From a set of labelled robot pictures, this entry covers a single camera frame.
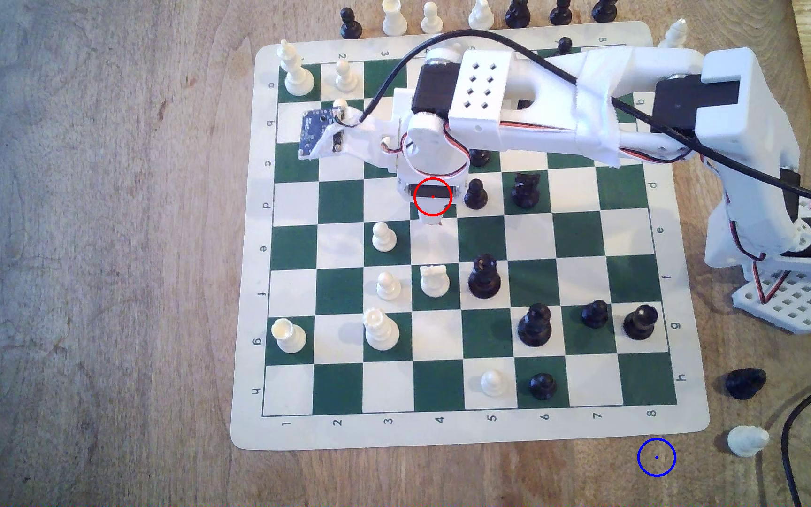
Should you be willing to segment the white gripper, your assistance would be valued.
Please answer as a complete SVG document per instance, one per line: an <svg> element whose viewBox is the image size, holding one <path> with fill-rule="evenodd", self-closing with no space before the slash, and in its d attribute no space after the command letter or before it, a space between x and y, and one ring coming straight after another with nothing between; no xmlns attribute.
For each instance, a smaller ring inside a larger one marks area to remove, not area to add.
<svg viewBox="0 0 811 507"><path fill-rule="evenodd" d="M441 225L467 182L468 150L431 113L391 121L368 117L356 123L359 115L359 110L339 113L343 153L395 174L398 194L414 203L420 222Z"/></svg>

